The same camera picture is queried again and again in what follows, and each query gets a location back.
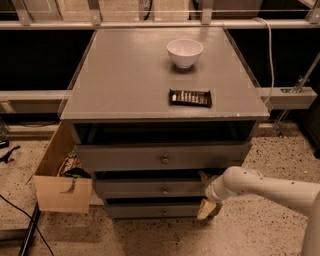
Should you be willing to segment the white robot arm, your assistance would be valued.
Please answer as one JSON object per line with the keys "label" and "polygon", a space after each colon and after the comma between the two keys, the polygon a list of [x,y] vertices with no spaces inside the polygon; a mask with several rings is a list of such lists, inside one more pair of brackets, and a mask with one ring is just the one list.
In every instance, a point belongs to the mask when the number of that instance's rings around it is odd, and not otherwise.
{"label": "white robot arm", "polygon": [[258,170],[238,166],[222,175],[199,172],[205,198],[197,218],[206,219],[224,200],[247,194],[268,199],[308,217],[301,256],[320,256],[320,184],[264,177]]}

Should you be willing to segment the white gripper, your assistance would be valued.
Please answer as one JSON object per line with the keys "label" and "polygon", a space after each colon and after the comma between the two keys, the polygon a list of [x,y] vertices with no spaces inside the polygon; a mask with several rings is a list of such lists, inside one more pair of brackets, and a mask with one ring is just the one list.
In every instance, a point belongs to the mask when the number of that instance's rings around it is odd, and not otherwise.
{"label": "white gripper", "polygon": [[206,199],[203,199],[197,214],[198,220],[204,220],[209,215],[215,216],[222,208],[222,202],[230,197],[229,191],[224,184],[222,176],[212,176],[203,171],[199,171],[202,183],[205,183],[204,193]]}

